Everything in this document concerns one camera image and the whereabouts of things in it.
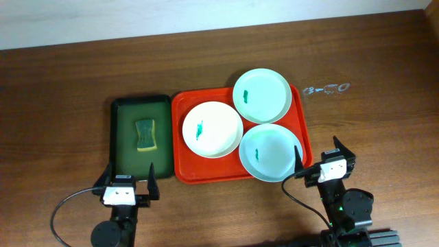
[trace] dark green tray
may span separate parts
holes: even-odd
[[[154,119],[157,149],[137,151],[135,122]],[[111,104],[110,165],[113,175],[132,175],[146,180],[151,162],[156,178],[174,173],[171,98],[168,95],[116,99]]]

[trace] wooden table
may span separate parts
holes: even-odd
[[[259,67],[300,92],[349,83],[301,95],[315,161],[337,135],[357,155],[346,188],[375,195],[371,229],[398,230],[405,246],[439,244],[439,46],[412,11],[1,51],[1,245],[59,246],[50,213],[106,166],[114,98],[232,86]],[[278,183],[158,185],[161,200],[139,211],[137,246],[245,246],[325,227]],[[316,188],[287,189],[324,211]],[[109,217],[86,194],[55,223],[66,242],[90,246]]]

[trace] red tray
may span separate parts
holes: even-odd
[[[313,155],[309,142],[305,116],[300,103],[299,92],[291,86],[293,101],[288,113],[274,124],[291,130],[300,141],[303,149],[303,166],[312,165]],[[192,152],[182,135],[183,121],[187,113],[198,104],[210,101],[223,102],[235,108],[232,98],[233,88],[204,89],[179,93],[172,100],[172,135],[174,140],[174,165],[178,179],[187,184],[211,183],[252,178],[239,160],[239,148],[222,158],[204,158]],[[242,118],[244,134],[256,126]]]

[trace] cable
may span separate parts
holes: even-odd
[[[283,191],[283,193],[285,193],[285,195],[287,195],[289,198],[291,198],[294,202],[297,202],[300,206],[303,206],[304,208],[309,209],[309,210],[313,211],[314,213],[316,213],[317,215],[319,215],[319,216],[322,218],[323,222],[328,226],[328,229],[332,231],[333,229],[332,229],[331,225],[328,223],[327,219],[325,219],[325,218],[323,217],[323,215],[322,215],[321,213],[319,213],[319,211],[317,211],[317,210],[313,209],[312,207],[306,205],[305,203],[303,203],[303,202],[301,202],[301,201],[295,199],[295,197],[293,197],[292,195],[290,195],[290,194],[287,192],[287,190],[286,190],[285,187],[284,187],[284,184],[285,184],[285,182],[287,182],[290,178],[292,178],[292,177],[294,177],[294,176],[296,176],[296,173],[293,173],[293,174],[289,175],[288,177],[286,177],[286,178],[282,181],[282,185],[281,185],[281,186],[282,186],[282,191]]]
[[[103,187],[88,188],[88,189],[83,189],[83,190],[80,190],[80,191],[78,191],[78,192],[75,192],[75,193],[71,194],[70,196],[67,196],[64,200],[62,200],[62,201],[60,202],[60,204],[58,204],[58,206],[56,206],[55,209],[54,209],[54,211],[52,212],[52,215],[51,215],[51,217],[50,217],[50,229],[52,230],[52,234],[54,234],[56,240],[58,240],[58,241],[59,241],[64,247],[71,247],[71,246],[68,245],[66,242],[64,242],[64,240],[62,240],[61,237],[60,237],[60,236],[56,233],[56,231],[55,231],[55,228],[54,228],[54,219],[55,219],[56,211],[58,211],[58,209],[60,209],[60,207],[61,207],[66,201],[72,199],[73,197],[75,197],[75,196],[77,196],[77,195],[79,195],[79,194],[82,194],[82,193],[84,193],[84,192],[92,191],[92,190],[95,190],[95,189],[103,189]]]

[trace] sponge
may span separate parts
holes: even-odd
[[[145,119],[136,121],[137,134],[139,141],[137,142],[137,151],[146,152],[157,149],[155,137],[155,122],[153,119]]]

